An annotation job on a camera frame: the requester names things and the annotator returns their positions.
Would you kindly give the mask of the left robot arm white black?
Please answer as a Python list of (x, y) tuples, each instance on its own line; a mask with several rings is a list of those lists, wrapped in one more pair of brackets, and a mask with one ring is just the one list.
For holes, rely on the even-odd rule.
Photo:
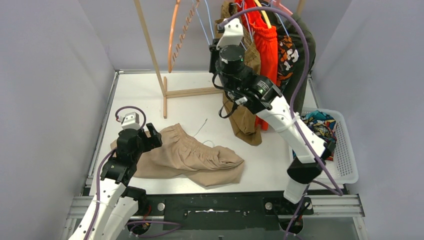
[(161, 134), (152, 123), (123, 129), (116, 146), (102, 160), (95, 177), (96, 192), (71, 240), (115, 240), (130, 218), (148, 207), (146, 191), (130, 187), (143, 153), (162, 146)]

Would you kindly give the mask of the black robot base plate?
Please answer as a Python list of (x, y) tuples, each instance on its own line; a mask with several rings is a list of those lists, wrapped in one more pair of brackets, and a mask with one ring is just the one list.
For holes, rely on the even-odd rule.
[(282, 191), (145, 195), (146, 205), (126, 224), (138, 238), (176, 231), (288, 229), (297, 234), (303, 217), (314, 213), (312, 200), (291, 203)]

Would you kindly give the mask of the beige shorts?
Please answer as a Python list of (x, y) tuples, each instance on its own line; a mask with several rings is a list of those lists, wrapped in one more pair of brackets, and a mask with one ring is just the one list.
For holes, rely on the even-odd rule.
[(162, 146), (141, 155), (135, 178), (170, 179), (184, 175), (202, 187), (240, 182), (245, 161), (233, 150), (200, 143), (179, 123), (162, 129), (160, 134)]

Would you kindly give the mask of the wooden clothes rack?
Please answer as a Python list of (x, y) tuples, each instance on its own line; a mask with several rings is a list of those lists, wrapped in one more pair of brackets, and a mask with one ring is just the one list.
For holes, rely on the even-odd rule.
[[(180, 7), (180, 1), (177, 0), (175, 2), (174, 5), (174, 10), (173, 10), (173, 14), (172, 14), (172, 20), (171, 20), (171, 25), (170, 25), (170, 32), (169, 32), (169, 39), (168, 39), (168, 47), (167, 47), (167, 71), (169, 73), (171, 73), (173, 71), (173, 67), (175, 65), (176, 62), (176, 58), (179, 55), (179, 50), (181, 49), (182, 45), (183, 45), (183, 41), (186, 37), (186, 32), (189, 28), (189, 25), (192, 21), (192, 18), (194, 16), (194, 13), (196, 13), (198, 10), (198, 6), (200, 4), (199, 0), (195, 0), (192, 3), (191, 8), (189, 9), (188, 12), (188, 16), (185, 19), (185, 25), (183, 25), (182, 27), (182, 34), (179, 35), (179, 42), (175, 45), (176, 49), (175, 51), (173, 51), (173, 42), (174, 42), (174, 31), (175, 31), (175, 25), (176, 25), (176, 21), (177, 21), (177, 16), (178, 16), (178, 12), (179, 12), (179, 7)], [(139, 0), (135, 0), (134, 1), (134, 5), (135, 5), (135, 9), (139, 18), (139, 23), (140, 26), (142, 28), (143, 34), (144, 34), (144, 38), (147, 44), (147, 48), (152, 60), (152, 64), (158, 79), (158, 83), (159, 83), (159, 87), (162, 93), (162, 100), (163, 100), (163, 118), (166, 119), (167, 118), (167, 100), (171, 99), (171, 98), (181, 98), (181, 97), (192, 97), (192, 96), (201, 96), (201, 95), (213, 95), (213, 94), (219, 94), (222, 91), (218, 90), (214, 87), (203, 87), (203, 88), (190, 88), (190, 89), (183, 89), (183, 90), (172, 90), (172, 91), (168, 91), (167, 88), (167, 78), (164, 76), (161, 76), (161, 72), (160, 72), (160, 67), (159, 64), (157, 62), (157, 58), (155, 55), (155, 51), (153, 48), (153, 44), (152, 44), (152, 40), (150, 38), (150, 34), (148, 31), (148, 26), (147, 26), (147, 22), (143, 13), (143, 9), (142, 9), (142, 5), (141, 2)], [(260, 3), (257, 4), (257, 9), (265, 12), (265, 11), (269, 11), (269, 12), (273, 12), (276, 13), (277, 15), (281, 15), (284, 18), (287, 19), (287, 21), (291, 22), (291, 25), (293, 27), (296, 28), (296, 32), (300, 35), (303, 36), (304, 33), (302, 31), (302, 28), (299, 26), (299, 24), (295, 21), (294, 18), (292, 18), (292, 16), (288, 15), (286, 12), (282, 11), (279, 8), (272, 8), (272, 7), (265, 7), (262, 6)]]

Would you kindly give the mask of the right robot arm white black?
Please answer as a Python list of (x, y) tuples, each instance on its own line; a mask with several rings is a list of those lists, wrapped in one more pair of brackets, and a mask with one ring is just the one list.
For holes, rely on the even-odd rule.
[(223, 90), (233, 104), (230, 117), (238, 107), (268, 123), (292, 148), (295, 157), (287, 169), (289, 180), (281, 199), (282, 209), (295, 213), (301, 207), (301, 198), (307, 186), (323, 171), (325, 161), (335, 150), (333, 142), (327, 143), (301, 120), (280, 89), (267, 77), (256, 74), (244, 63), (245, 50), (240, 44), (222, 45), (215, 38), (209, 46), (209, 72), (220, 79), (214, 87)]

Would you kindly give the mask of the light blue wire hanger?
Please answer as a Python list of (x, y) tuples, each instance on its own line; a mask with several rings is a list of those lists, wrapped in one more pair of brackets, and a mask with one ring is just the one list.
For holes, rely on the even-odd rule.
[(197, 7), (194, 8), (194, 16), (191, 22), (194, 36), (203, 44), (210, 45), (215, 37), (213, 33), (213, 8), (212, 0), (192, 0), (191, 3)]

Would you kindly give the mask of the comic print shorts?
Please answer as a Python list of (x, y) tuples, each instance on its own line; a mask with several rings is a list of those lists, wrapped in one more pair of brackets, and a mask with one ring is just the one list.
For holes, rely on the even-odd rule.
[(328, 113), (314, 110), (300, 116), (305, 125), (327, 144), (337, 143), (336, 129), (338, 122)]

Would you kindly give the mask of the white plastic basket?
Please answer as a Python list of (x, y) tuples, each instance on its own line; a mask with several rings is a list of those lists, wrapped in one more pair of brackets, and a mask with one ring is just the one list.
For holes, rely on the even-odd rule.
[(356, 183), (359, 179), (358, 169), (344, 116), (335, 110), (312, 107), (304, 107), (301, 115), (304, 116), (317, 110), (329, 114), (337, 123), (334, 131), (336, 146), (333, 160), (325, 161), (327, 170), (339, 185)]

